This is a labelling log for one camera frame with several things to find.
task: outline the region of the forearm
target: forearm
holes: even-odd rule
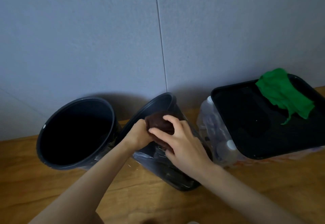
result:
[[[252,223],[305,223],[217,165],[211,166],[199,181]]]
[[[122,141],[30,223],[87,223],[133,152]]]

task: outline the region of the right hand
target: right hand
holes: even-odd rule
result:
[[[164,120],[171,122],[175,132],[169,135],[158,128],[150,128],[149,132],[168,143],[174,153],[166,150],[168,159],[188,176],[199,180],[203,173],[213,164],[200,140],[194,137],[187,121],[180,121],[174,116],[165,115]]]

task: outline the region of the black bucket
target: black bucket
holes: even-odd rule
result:
[[[180,108],[177,106],[176,96],[170,92],[166,92],[149,101],[129,120],[117,137],[116,144],[123,140],[123,138],[131,130],[132,126],[139,119],[144,119],[146,116],[158,111],[169,111],[177,114],[178,116],[183,116],[184,119],[186,119]],[[194,130],[191,124],[190,127],[193,135],[198,137],[203,145],[205,145],[204,140],[200,138],[198,132]],[[212,159],[211,151],[207,148],[207,146],[205,146],[205,149],[210,159]],[[162,180],[180,191],[190,191],[200,185],[200,183],[198,183],[196,180],[177,169],[166,157],[162,148],[155,142],[151,142],[143,149],[135,152],[133,154],[133,158]]]
[[[53,169],[88,170],[114,147],[119,128],[109,102],[80,98],[47,120],[37,139],[37,155]]]

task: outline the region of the white bottle cap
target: white bottle cap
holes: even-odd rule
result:
[[[211,96],[208,96],[208,98],[206,99],[206,101],[207,101],[208,103],[210,103],[210,104],[213,104],[213,101],[212,101]]]
[[[227,147],[228,147],[231,151],[236,150],[235,143],[234,143],[232,140],[228,140],[226,144],[227,144]]]

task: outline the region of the left hand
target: left hand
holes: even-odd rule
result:
[[[146,122],[143,119],[138,120],[133,125],[123,140],[134,151],[142,149],[153,141],[147,132]]]

